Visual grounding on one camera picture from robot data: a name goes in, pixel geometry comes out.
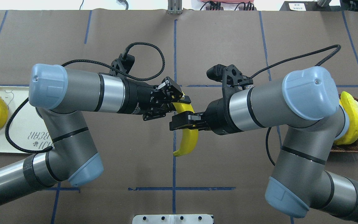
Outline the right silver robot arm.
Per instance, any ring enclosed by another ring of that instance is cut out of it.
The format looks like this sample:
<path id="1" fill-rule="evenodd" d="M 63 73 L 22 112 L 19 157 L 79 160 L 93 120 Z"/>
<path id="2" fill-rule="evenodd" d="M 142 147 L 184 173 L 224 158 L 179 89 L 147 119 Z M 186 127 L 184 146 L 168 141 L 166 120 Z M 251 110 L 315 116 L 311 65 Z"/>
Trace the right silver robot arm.
<path id="1" fill-rule="evenodd" d="M 234 66 L 216 65 L 209 79 L 221 82 L 223 97 L 204 112 L 179 112 L 170 130 L 211 130 L 218 135 L 288 125 L 265 199 L 293 218 L 312 208 L 358 223 L 358 182 L 324 167 L 335 140 L 350 130 L 350 113 L 339 104 L 330 73 L 314 66 L 260 86 Z"/>

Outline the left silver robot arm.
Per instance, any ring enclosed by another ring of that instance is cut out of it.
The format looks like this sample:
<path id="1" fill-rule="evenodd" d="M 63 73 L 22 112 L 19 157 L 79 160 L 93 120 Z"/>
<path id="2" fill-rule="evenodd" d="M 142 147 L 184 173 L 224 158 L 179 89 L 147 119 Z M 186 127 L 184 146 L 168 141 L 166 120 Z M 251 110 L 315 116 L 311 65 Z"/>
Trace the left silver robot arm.
<path id="1" fill-rule="evenodd" d="M 109 73 L 37 64 L 32 68 L 29 103 L 44 121 L 52 147 L 0 168 L 0 205 L 68 180 L 80 187 L 103 172 L 101 156 L 82 112 L 142 115 L 158 119 L 190 104 L 169 77 L 160 85 L 127 78 L 131 65 L 112 63 Z"/>

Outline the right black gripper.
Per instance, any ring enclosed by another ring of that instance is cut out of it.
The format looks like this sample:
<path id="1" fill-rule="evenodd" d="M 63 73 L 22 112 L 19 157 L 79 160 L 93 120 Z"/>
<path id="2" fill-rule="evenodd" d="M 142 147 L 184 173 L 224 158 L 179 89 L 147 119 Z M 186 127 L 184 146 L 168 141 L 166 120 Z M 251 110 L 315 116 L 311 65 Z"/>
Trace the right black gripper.
<path id="1" fill-rule="evenodd" d="M 197 124 L 175 124 L 175 123 L 197 123 Z M 223 136 L 238 132 L 229 115 L 225 114 L 224 100 L 212 101 L 203 112 L 181 112 L 172 116 L 170 130 L 197 129 L 211 130 L 215 134 Z"/>

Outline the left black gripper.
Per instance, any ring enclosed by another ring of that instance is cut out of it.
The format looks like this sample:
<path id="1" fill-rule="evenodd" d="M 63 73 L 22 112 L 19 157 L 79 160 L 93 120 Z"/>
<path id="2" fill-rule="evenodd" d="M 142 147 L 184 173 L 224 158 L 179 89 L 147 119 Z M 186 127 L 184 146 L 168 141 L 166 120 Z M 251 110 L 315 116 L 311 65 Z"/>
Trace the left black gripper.
<path id="1" fill-rule="evenodd" d="M 190 104 L 191 99 L 172 78 L 165 77 L 160 85 L 125 79 L 125 114 L 161 119 L 175 111 L 173 103 Z"/>

